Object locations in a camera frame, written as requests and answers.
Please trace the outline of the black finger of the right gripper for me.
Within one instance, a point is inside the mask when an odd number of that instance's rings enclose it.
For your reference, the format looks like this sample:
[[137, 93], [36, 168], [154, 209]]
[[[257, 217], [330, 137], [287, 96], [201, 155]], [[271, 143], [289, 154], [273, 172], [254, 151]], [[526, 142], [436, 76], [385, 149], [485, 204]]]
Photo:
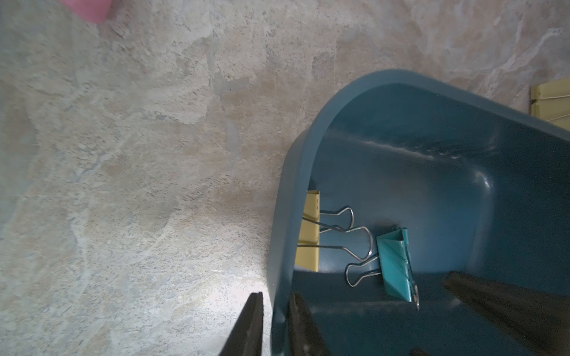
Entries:
[[569, 354], [569, 297], [450, 272], [443, 286], [536, 355]]

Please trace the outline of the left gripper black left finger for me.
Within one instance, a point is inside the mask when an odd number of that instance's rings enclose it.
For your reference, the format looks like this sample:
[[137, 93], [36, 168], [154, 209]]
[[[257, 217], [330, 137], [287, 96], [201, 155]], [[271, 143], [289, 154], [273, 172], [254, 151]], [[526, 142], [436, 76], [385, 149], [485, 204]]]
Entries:
[[263, 329], [263, 293], [252, 293], [249, 295], [219, 356], [261, 356]]

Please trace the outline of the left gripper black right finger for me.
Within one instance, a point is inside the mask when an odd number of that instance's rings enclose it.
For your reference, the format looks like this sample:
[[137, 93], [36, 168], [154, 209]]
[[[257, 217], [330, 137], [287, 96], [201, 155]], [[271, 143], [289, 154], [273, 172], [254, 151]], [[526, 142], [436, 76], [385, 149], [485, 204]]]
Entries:
[[289, 298], [289, 346], [291, 355], [331, 355], [310, 309], [299, 293], [292, 293]]

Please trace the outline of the teal plastic storage box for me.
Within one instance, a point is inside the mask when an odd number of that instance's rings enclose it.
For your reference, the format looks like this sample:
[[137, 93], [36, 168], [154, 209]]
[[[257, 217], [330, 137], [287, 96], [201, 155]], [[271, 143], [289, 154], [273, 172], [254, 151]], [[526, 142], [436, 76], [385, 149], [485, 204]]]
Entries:
[[[373, 255], [377, 236], [408, 230], [419, 311], [380, 276], [348, 286], [345, 268], [360, 262], [346, 252], [321, 250], [319, 272], [295, 266], [311, 190], [321, 210], [354, 210]], [[569, 294], [569, 132], [410, 71], [366, 75], [322, 108], [288, 151], [275, 207], [273, 355], [290, 353], [293, 292], [334, 355], [528, 355], [446, 290], [451, 271]], [[321, 244], [368, 251], [364, 233], [329, 232]]]

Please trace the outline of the large yellow binder clip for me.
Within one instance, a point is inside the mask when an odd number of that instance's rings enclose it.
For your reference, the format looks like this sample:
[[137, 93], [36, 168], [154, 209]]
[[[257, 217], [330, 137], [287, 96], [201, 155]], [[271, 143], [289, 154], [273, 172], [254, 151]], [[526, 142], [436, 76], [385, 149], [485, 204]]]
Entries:
[[569, 89], [568, 77], [532, 86], [530, 114], [569, 131]]

